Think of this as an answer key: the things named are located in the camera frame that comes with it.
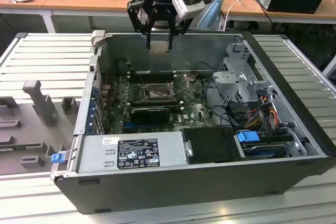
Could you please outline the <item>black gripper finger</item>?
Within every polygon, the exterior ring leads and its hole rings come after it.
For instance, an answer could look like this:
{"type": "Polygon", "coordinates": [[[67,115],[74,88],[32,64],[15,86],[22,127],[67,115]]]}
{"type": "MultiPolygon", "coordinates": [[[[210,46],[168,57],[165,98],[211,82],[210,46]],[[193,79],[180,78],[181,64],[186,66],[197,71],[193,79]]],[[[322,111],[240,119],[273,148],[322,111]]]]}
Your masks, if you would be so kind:
{"type": "Polygon", "coordinates": [[[153,24],[151,24],[149,21],[146,21],[145,23],[141,22],[140,15],[143,12],[141,5],[142,5],[142,2],[129,1],[127,3],[127,12],[129,15],[129,19],[132,23],[132,26],[134,28],[134,31],[142,35],[146,35],[146,46],[145,47],[146,49],[150,50],[151,31],[153,28],[153,24]]]}
{"type": "Polygon", "coordinates": [[[169,46],[168,49],[172,50],[173,46],[173,38],[178,35],[183,35],[186,33],[187,29],[191,24],[191,19],[187,19],[186,21],[181,20],[180,23],[176,23],[175,17],[177,12],[168,10],[167,11],[167,22],[169,25],[169,46]]]}

